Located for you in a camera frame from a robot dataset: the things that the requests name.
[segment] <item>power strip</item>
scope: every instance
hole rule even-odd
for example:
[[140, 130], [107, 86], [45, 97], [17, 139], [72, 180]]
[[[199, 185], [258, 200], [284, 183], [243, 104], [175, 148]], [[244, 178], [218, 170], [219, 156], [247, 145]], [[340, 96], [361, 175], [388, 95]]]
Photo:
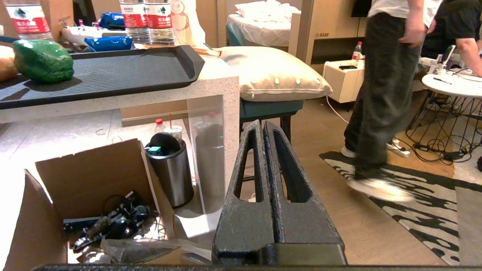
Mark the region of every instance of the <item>power strip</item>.
[[394, 151], [396, 154], [399, 156], [402, 156], [404, 158], [409, 158], [410, 157], [410, 151], [405, 150], [405, 148], [400, 147], [399, 145], [400, 141], [396, 138], [392, 140], [392, 144], [387, 143], [387, 148]]

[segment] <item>green rock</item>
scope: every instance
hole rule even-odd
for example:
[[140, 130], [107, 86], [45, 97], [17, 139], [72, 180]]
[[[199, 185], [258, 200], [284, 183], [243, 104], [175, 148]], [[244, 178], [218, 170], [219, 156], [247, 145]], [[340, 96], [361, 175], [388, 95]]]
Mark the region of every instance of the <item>green rock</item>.
[[15, 66], [25, 77], [40, 83], [59, 83], [74, 75], [74, 61], [67, 50], [54, 41], [13, 42]]

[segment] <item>bed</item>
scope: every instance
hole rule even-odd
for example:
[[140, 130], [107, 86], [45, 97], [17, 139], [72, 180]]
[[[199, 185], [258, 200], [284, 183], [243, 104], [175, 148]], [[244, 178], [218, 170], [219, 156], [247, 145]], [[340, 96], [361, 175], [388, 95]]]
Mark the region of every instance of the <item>bed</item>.
[[[227, 0], [226, 23], [233, 22], [240, 27], [249, 45], [269, 46], [288, 51], [290, 43], [291, 22], [263, 22], [245, 18], [239, 14], [235, 7], [237, 4], [246, 4], [256, 0]], [[301, 10], [302, 0], [277, 0], [281, 4], [289, 4]]]

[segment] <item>black tray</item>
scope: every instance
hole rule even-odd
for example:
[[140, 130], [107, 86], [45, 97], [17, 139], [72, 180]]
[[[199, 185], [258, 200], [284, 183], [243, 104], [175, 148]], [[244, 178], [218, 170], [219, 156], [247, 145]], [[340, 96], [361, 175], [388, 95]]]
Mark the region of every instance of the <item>black tray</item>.
[[189, 86], [204, 60], [189, 45], [73, 54], [74, 77], [43, 85], [22, 75], [0, 82], [0, 109], [144, 93]]

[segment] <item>white shirt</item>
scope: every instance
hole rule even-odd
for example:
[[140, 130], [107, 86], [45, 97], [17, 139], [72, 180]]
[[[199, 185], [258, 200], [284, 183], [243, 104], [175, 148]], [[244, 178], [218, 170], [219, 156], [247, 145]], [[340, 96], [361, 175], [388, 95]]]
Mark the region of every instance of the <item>white shirt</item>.
[[[423, 22], [430, 27], [437, 10], [442, 4], [442, 0], [425, 0], [423, 10]], [[368, 17], [385, 12], [397, 18], [408, 18], [408, 0], [372, 0], [372, 7], [368, 12]]]

